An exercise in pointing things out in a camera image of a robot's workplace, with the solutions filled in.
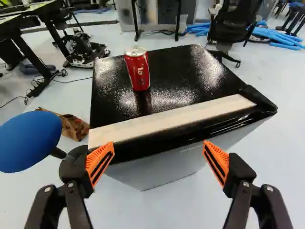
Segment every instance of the red can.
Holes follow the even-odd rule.
[[[145,91],[150,85],[147,50],[139,45],[125,49],[124,60],[135,91]]]

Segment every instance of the chair base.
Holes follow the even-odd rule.
[[[215,51],[215,50],[208,50],[210,54],[212,54],[220,63],[223,63],[223,58],[235,62],[236,63],[236,68],[240,67],[241,61],[236,60],[234,58],[232,58],[231,56],[229,56],[228,54],[226,54],[223,51]]]

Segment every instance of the desk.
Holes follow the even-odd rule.
[[[60,51],[62,54],[67,57],[69,56],[69,51],[64,45],[64,43],[61,40],[61,37],[57,33],[52,20],[54,19],[54,16],[56,14],[60,13],[60,10],[63,8],[63,1],[62,0],[51,0],[51,1],[44,1],[39,3],[32,3],[30,4],[30,7],[24,11],[17,11],[17,12],[11,12],[6,14],[0,14],[1,17],[7,17],[12,15],[21,15],[29,16],[29,15],[35,15],[38,16],[42,22],[45,23],[46,27],[48,28],[51,36],[57,43]]]
[[[32,49],[21,37],[20,25],[22,16],[20,14],[0,18],[0,38],[12,39],[29,61],[37,68],[39,73],[47,80],[51,79],[51,73],[43,62],[35,55]]]
[[[170,167],[174,162],[173,167],[179,167],[180,178],[187,176],[199,167],[183,171],[186,161],[179,160],[177,155],[179,158],[188,155],[188,165],[202,166],[202,149],[198,144],[203,139],[249,125],[277,111],[271,101],[246,85],[200,45],[148,51],[148,63],[151,87],[137,93],[131,88],[123,56],[95,61],[88,147],[93,149],[114,141],[116,156],[112,162],[118,165],[165,153],[168,163],[160,160],[158,170],[162,170],[160,164]],[[231,98],[234,105],[226,107],[224,104]],[[222,111],[207,117],[211,104]],[[192,115],[198,116],[188,122]],[[146,165],[148,171],[151,163]],[[140,166],[133,163],[130,167]],[[111,172],[109,168],[106,171],[110,176]],[[162,174],[163,178],[155,181],[166,183],[179,178],[164,180]]]

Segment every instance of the blue foam sphere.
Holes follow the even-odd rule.
[[[43,160],[61,136],[61,120],[47,111],[20,114],[0,126],[0,171],[14,173]]]

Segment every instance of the office chair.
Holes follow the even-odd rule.
[[[233,43],[247,44],[257,23],[256,14],[263,0],[239,0],[232,4],[231,0],[224,0],[218,14],[209,8],[211,25],[208,33],[208,44],[216,41],[217,51],[209,51],[219,62],[222,58],[236,63],[236,68],[241,61],[228,55]]]

